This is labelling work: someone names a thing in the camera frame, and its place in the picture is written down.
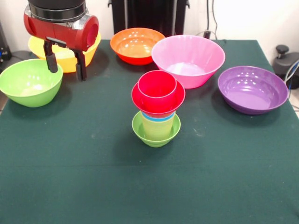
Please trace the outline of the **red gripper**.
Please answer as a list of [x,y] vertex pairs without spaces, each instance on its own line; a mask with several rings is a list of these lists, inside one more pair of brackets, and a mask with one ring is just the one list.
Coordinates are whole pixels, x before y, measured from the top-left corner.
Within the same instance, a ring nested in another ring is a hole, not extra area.
[[50,72],[58,71],[53,43],[71,49],[77,59],[76,74],[79,81],[87,79],[83,51],[95,43],[99,30],[96,16],[88,14],[86,7],[72,9],[43,9],[26,7],[24,12],[26,30],[44,40],[43,49]]

